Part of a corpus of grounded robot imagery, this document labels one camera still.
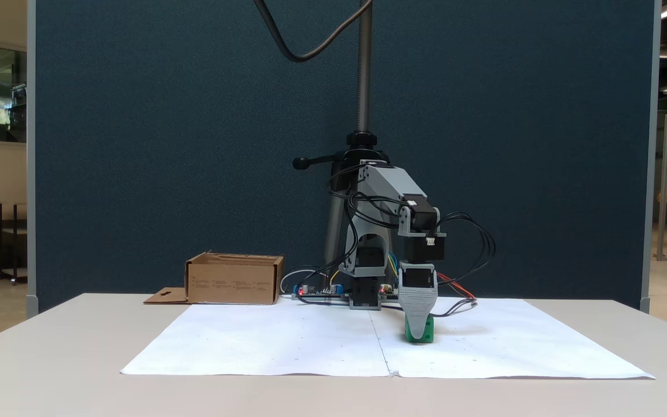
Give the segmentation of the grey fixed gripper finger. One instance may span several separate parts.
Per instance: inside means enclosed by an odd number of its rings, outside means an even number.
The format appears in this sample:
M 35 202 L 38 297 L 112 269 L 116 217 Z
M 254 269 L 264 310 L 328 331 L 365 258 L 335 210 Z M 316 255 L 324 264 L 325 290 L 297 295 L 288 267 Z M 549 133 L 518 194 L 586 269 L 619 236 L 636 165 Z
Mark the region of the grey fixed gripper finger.
M 426 301 L 402 300 L 405 312 L 405 338 L 408 342 L 434 342 L 434 315 L 436 299 Z

